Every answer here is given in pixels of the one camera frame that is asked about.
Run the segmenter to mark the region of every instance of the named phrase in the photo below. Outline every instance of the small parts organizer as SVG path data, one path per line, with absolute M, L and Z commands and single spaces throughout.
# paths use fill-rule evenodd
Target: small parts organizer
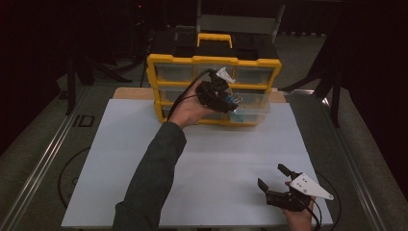
M 242 102 L 235 112 L 208 115 L 198 122 L 255 126 L 270 114 L 268 97 L 281 66 L 269 35 L 158 32 L 147 57 L 155 113 L 165 122 L 176 98 L 198 74 L 225 67 L 235 79 L 229 92 L 238 94 Z M 210 77 L 204 75 L 200 80 L 210 81 Z

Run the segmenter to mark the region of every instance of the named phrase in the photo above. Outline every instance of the gray sleeve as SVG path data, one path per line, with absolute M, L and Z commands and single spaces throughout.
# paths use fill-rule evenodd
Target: gray sleeve
M 125 198 L 115 206 L 114 230 L 157 230 L 174 169 L 186 145 L 175 123 L 162 125 L 141 159 Z

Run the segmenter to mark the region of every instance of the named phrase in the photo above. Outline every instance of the dark background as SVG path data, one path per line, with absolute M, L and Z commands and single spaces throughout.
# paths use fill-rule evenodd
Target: dark background
M 270 1 L 203 0 L 202 12 L 274 17 Z M 167 25 L 195 24 L 192 0 L 2 1 L 0 122 L 3 153 L 60 93 L 72 47 L 98 63 L 139 61 L 146 35 Z M 279 34 L 327 35 L 315 68 L 341 70 L 342 86 L 368 125 L 407 195 L 408 3 L 289 1 Z

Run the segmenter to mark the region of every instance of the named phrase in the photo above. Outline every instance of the table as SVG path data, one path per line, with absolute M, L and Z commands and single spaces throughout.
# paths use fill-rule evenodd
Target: table
M 112 225 L 115 204 L 123 199 L 137 163 L 160 127 L 153 101 L 149 99 L 152 99 L 149 89 L 124 88 L 115 92 L 84 164 L 63 227 Z M 280 102 L 271 104 L 273 117 L 256 127 L 200 125 L 185 129 L 189 142 L 176 167 L 173 188 L 162 210 L 161 227 L 286 224 L 280 209 L 266 204 L 257 177 L 274 191 L 287 191 L 283 182 L 288 179 L 277 169 L 281 163 L 318 180 L 291 108 L 277 92 L 270 100 Z M 318 199 L 318 204 L 323 223 L 332 223 L 325 201 Z

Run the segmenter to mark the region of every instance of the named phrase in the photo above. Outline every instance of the black cable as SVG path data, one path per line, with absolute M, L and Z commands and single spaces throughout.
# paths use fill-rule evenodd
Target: black cable
M 192 82 L 189 84 L 189 86 L 183 91 L 183 93 L 181 93 L 176 101 L 173 103 L 173 105 L 171 106 L 170 112 L 168 112 L 168 116 L 167 116 L 167 120 L 169 120 L 171 118 L 171 116 L 173 115 L 174 110 L 177 108 L 177 106 L 179 105 L 179 103 L 183 100 L 185 100 L 184 96 L 187 94 L 187 92 L 189 92 L 189 90 L 191 89 L 191 87 L 201 78 L 203 77 L 206 73 L 211 73 L 213 70 L 211 69 L 206 69 L 203 70 L 201 73 L 199 73 L 197 75 L 197 77 L 195 77 L 194 80 L 192 80 Z
M 334 230 L 334 228 L 337 226 L 337 224 L 339 223 L 340 220 L 340 216 L 342 215 L 342 201 L 340 200 L 340 196 L 339 193 L 336 191 L 336 188 L 334 188 L 334 186 L 330 183 L 329 180 L 327 180 L 326 177 L 324 177 L 321 173 L 319 173 L 318 171 L 315 170 L 315 173 L 317 173 L 319 176 L 321 176 L 326 182 L 327 184 L 330 185 L 330 187 L 333 189 L 334 193 L 336 194 L 337 200 L 339 201 L 339 215 L 337 216 L 336 221 L 333 223 L 333 226 L 330 230 Z
M 316 226 L 315 226 L 315 231 L 319 231 L 320 230 L 320 221 L 318 219 L 318 217 L 315 215 L 315 213 L 313 213 L 313 211 L 309 208 L 308 205 L 306 205 L 305 203 L 303 203 L 299 198 L 294 197 L 295 200 L 297 200 L 297 202 L 299 202 L 300 204 L 302 204 L 305 209 L 312 215 L 312 217 L 315 219 L 316 221 Z
M 320 214 L 320 224 L 321 224 L 321 222 L 323 221 L 323 217 L 322 217 L 322 215 L 321 215 L 321 209 L 320 209 L 320 206 L 316 203 L 316 201 L 314 200 L 314 199 L 312 199 L 312 201 L 316 204 L 316 206 L 318 207 L 318 209 L 319 209 L 319 214 Z
M 73 156 L 65 163 L 65 165 L 63 166 L 63 169 L 60 171 L 60 175 L 59 175 L 59 178 L 58 178 L 58 195 L 59 195 L 60 200 L 61 200 L 61 202 L 63 203 L 63 205 L 64 205 L 65 208 L 68 208 L 68 204 L 66 203 L 66 201 L 65 201 L 65 199 L 64 199 L 64 196 L 63 196 L 63 191 L 61 190 L 61 182 L 62 182 L 62 179 L 63 179 L 64 171 L 65 171 L 65 169 L 68 167 L 68 165 L 69 165 L 75 158 L 77 158 L 79 155 L 81 155 L 82 153 L 84 153 L 84 152 L 86 152 L 86 151 L 88 151 L 88 150 L 90 150 L 90 146 L 87 147 L 87 148 L 82 149 L 82 150 L 79 151 L 77 154 L 73 155 Z

